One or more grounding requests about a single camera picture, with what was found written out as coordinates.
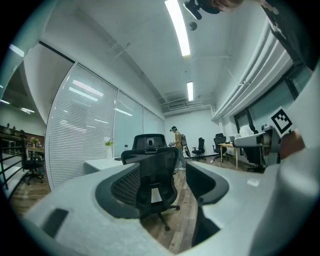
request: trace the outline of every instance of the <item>white wall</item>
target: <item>white wall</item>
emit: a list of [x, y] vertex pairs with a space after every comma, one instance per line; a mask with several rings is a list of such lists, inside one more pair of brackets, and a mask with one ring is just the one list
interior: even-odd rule
[[22, 65], [29, 98], [47, 123], [53, 99], [73, 63], [38, 43], [24, 58]]
[[162, 119], [160, 104], [140, 77], [97, 32], [75, 16], [74, 1], [59, 1], [41, 40], [81, 63]]
[[[227, 116], [225, 118], [222, 118], [222, 126], [223, 126], [223, 134], [226, 136], [226, 141], [229, 141], [229, 136], [237, 134], [237, 126], [234, 116]], [[248, 160], [245, 158], [244, 155], [240, 155], [240, 149], [237, 149], [238, 151], [238, 160], [249, 163]], [[227, 148], [226, 152], [232, 156], [235, 155], [235, 150], [233, 148]]]
[[262, 35], [262, 28], [267, 19], [260, 4], [254, 1], [244, 1], [237, 10], [237, 26], [246, 27], [243, 33], [241, 29], [235, 29], [232, 58], [227, 64], [234, 79], [227, 70], [224, 70], [226, 79], [222, 81], [218, 93], [215, 95], [215, 106], [219, 108], [233, 90], [237, 81], [247, 68], [247, 65], [256, 49], [258, 41]]
[[24, 130], [28, 134], [45, 136], [46, 124], [37, 113], [27, 114], [19, 108], [10, 105], [0, 105], [0, 125], [10, 128], [15, 126], [15, 129], [20, 131]]
[[199, 138], [202, 137], [204, 139], [204, 155], [216, 154], [212, 147], [212, 145], [215, 144], [214, 137], [216, 134], [222, 133], [222, 131], [217, 123], [211, 122], [211, 118], [212, 114], [210, 109], [166, 117], [165, 137], [167, 144], [175, 141], [174, 133], [170, 131], [170, 129], [172, 126], [176, 126], [178, 131], [186, 136], [190, 151], [194, 150], [192, 147], [197, 147], [198, 149]]

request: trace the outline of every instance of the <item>white desk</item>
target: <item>white desk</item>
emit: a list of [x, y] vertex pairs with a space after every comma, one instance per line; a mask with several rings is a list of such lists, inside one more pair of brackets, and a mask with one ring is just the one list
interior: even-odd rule
[[[86, 160], [84, 161], [87, 165], [96, 169], [98, 172], [108, 171], [108, 168], [122, 166], [122, 161], [117, 161], [114, 158], [112, 159], [95, 159], [95, 160]], [[157, 188], [153, 188], [151, 190], [151, 203], [161, 202], [161, 196], [159, 194], [159, 190]]]
[[84, 161], [89, 166], [97, 169], [98, 171], [105, 170], [110, 167], [122, 166], [122, 161], [117, 161], [114, 158], [112, 159], [95, 159], [95, 160], [86, 160]]

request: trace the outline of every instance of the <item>black office chair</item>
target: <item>black office chair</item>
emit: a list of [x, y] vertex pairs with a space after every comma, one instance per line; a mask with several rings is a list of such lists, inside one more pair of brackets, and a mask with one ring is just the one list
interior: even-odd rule
[[[213, 139], [214, 144], [215, 144], [215, 145], [212, 145], [213, 151], [219, 154], [213, 159], [213, 161], [215, 161], [218, 158], [221, 158], [221, 150], [220, 150], [219, 144], [226, 143], [226, 140], [227, 140], [226, 136], [223, 136], [223, 135], [224, 135], [223, 133], [218, 133], [215, 135], [215, 138]], [[222, 158], [229, 160], [229, 157], [224, 155], [224, 153], [226, 153], [226, 152], [227, 152], [227, 148], [223, 147], [222, 148]]]
[[25, 181], [28, 177], [27, 184], [30, 185], [30, 180], [36, 178], [43, 183], [43, 174], [37, 174], [36, 169], [41, 168], [43, 166], [43, 162], [41, 161], [41, 157], [35, 157], [31, 155], [30, 160], [28, 160], [27, 148], [25, 144], [22, 144], [21, 148], [22, 153], [22, 167], [24, 170], [29, 170], [29, 173], [23, 176], [23, 180]]
[[[177, 158], [178, 149], [175, 147], [127, 150], [121, 154], [124, 165], [140, 163], [140, 187], [136, 196], [140, 218], [157, 214], [166, 231], [169, 231], [170, 227], [161, 212], [172, 208], [180, 210], [179, 205], [171, 205], [178, 195], [173, 178]], [[151, 202], [152, 189], [158, 189], [162, 201]]]
[[163, 134], [151, 133], [141, 134], [134, 137], [132, 150], [144, 150], [152, 148], [167, 148]]
[[[250, 129], [253, 131], [254, 134], [257, 134], [258, 131], [253, 125], [250, 125]], [[253, 147], [244, 147], [243, 148], [247, 160], [249, 163], [255, 164], [253, 167], [248, 167], [248, 171], [250, 172], [258, 172], [261, 173], [265, 170], [263, 164], [265, 163], [262, 153], [262, 148], [260, 146], [253, 146]]]
[[197, 155], [197, 160], [199, 161], [200, 157], [202, 157], [202, 154], [205, 153], [205, 139], [204, 138], [199, 138], [199, 146], [198, 150], [196, 150], [196, 147], [193, 147], [192, 153]]

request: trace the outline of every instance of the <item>window frame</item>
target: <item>window frame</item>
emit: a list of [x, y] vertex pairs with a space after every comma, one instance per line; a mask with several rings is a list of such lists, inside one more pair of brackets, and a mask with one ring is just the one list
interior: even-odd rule
[[249, 120], [249, 125], [253, 126], [253, 120], [252, 120], [252, 116], [250, 114], [249, 109], [254, 106], [255, 104], [257, 104], [259, 101], [261, 101], [264, 97], [268, 96], [273, 90], [275, 90], [283, 81], [285, 82], [285, 84], [287, 85], [293, 101], [296, 100], [296, 98], [299, 96], [299, 92], [294, 84], [294, 82], [292, 81], [292, 79], [303, 69], [305, 68], [305, 65], [292, 65], [289, 70], [283, 74], [283, 76], [270, 88], [268, 89], [263, 95], [261, 95], [258, 99], [256, 99], [253, 103], [251, 103], [250, 105], [248, 105], [247, 107], [245, 107], [244, 109], [242, 109], [240, 112], [238, 112], [237, 114], [234, 115], [234, 121], [235, 121], [235, 125], [236, 125], [236, 129], [238, 131], [238, 133], [240, 132], [240, 127], [239, 127], [239, 122], [238, 119], [241, 118], [243, 115], [247, 115], [247, 118]]

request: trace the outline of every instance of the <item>black railing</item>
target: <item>black railing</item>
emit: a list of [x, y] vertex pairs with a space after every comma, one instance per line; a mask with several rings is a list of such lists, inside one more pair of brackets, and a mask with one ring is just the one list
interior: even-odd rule
[[[21, 169], [23, 169], [23, 167], [20, 167], [18, 170], [16, 170], [14, 173], [12, 173], [9, 177], [6, 177], [6, 171], [9, 170], [10, 168], [12, 168], [13, 166], [19, 164], [19, 163], [22, 163], [23, 161], [23, 158], [24, 158], [24, 154], [25, 154], [25, 141], [24, 139], [22, 138], [21, 139], [21, 146], [10, 146], [9, 147], [2, 147], [3, 146], [3, 140], [2, 138], [0, 137], [0, 165], [1, 165], [1, 171], [0, 171], [0, 175], [2, 175], [2, 178], [3, 178], [3, 183], [1, 184], [1, 187], [5, 187], [7, 190], [9, 189], [8, 187], [8, 181], [17, 173], [19, 172]], [[20, 149], [21, 153], [19, 154], [14, 154], [14, 155], [11, 155], [11, 156], [8, 156], [6, 158], [3, 158], [3, 150], [10, 150], [10, 149]], [[9, 160], [11, 158], [14, 158], [14, 157], [18, 157], [18, 156], [21, 156], [21, 160], [11, 164], [10, 166], [8, 166], [7, 168], [4, 168], [4, 161], [6, 160]]]

